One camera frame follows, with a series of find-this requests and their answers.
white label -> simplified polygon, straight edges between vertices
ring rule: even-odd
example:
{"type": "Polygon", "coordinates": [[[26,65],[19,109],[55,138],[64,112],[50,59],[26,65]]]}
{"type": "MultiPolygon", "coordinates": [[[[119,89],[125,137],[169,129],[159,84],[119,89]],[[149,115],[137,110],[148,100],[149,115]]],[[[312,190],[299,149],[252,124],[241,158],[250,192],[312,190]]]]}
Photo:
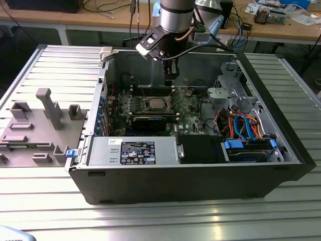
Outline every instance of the white label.
{"type": "Polygon", "coordinates": [[[108,144],[109,145],[121,145],[122,139],[109,139],[108,144]]]}

floor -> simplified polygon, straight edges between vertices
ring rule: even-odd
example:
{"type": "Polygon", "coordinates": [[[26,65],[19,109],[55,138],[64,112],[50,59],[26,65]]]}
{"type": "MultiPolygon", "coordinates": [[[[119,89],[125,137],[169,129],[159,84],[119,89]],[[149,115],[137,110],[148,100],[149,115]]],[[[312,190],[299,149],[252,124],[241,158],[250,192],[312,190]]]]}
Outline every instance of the floor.
{"type": "MultiPolygon", "coordinates": [[[[25,28],[25,30],[39,44],[57,44],[60,45],[60,40],[56,30],[25,28]]],[[[0,96],[5,93],[5,90],[10,86],[14,78],[22,69],[30,55],[33,53],[36,45],[34,42],[18,27],[13,28],[14,37],[9,38],[6,35],[0,38],[0,96]]],[[[71,45],[80,46],[114,46],[121,47],[122,40],[128,38],[127,33],[103,33],[103,44],[99,43],[97,32],[69,30],[68,36],[71,45]]],[[[249,41],[247,48],[253,49],[255,42],[249,41]]],[[[268,53],[272,48],[273,43],[263,43],[256,48],[257,53],[268,53]]],[[[299,46],[296,44],[285,44],[284,47],[279,47],[277,54],[284,56],[292,67],[299,71],[304,62],[304,56],[308,53],[307,46],[299,46]]],[[[316,59],[311,67],[304,74],[303,79],[310,88],[318,93],[321,89],[315,85],[314,81],[321,78],[321,58],[316,59]]]]}

robotic end effector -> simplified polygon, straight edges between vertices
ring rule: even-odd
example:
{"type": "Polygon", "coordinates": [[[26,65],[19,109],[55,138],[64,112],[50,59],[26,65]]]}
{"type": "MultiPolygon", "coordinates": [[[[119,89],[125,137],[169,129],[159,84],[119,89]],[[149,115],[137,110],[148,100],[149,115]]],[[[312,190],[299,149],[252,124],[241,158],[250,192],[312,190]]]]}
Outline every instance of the robotic end effector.
{"type": "MultiPolygon", "coordinates": [[[[161,0],[160,25],[152,29],[136,46],[137,51],[147,59],[154,60],[177,56],[186,50],[191,27],[195,0],[161,0]]],[[[179,76],[178,58],[163,60],[165,79],[179,76]]]]}

black box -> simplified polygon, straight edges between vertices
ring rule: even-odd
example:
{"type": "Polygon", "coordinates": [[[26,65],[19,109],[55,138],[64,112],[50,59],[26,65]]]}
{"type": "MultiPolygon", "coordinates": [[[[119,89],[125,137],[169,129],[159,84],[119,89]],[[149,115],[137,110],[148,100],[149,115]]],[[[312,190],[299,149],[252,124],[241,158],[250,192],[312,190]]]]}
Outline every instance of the black box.
{"type": "Polygon", "coordinates": [[[222,8],[222,15],[224,17],[224,20],[221,25],[221,29],[226,29],[227,23],[229,21],[229,17],[231,14],[231,10],[233,7],[233,1],[232,0],[221,0],[221,8],[222,8]]]}
{"type": "Polygon", "coordinates": [[[38,10],[77,13],[83,0],[6,0],[9,8],[18,10],[38,10]]]}

motherboard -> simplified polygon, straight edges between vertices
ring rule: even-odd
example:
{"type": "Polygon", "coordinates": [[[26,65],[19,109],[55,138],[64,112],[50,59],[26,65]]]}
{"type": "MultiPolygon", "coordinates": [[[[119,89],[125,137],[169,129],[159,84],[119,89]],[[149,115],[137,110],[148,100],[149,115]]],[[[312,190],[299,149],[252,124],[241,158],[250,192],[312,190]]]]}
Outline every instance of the motherboard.
{"type": "Polygon", "coordinates": [[[113,136],[205,134],[202,95],[190,87],[122,90],[108,101],[108,133],[113,136]]]}

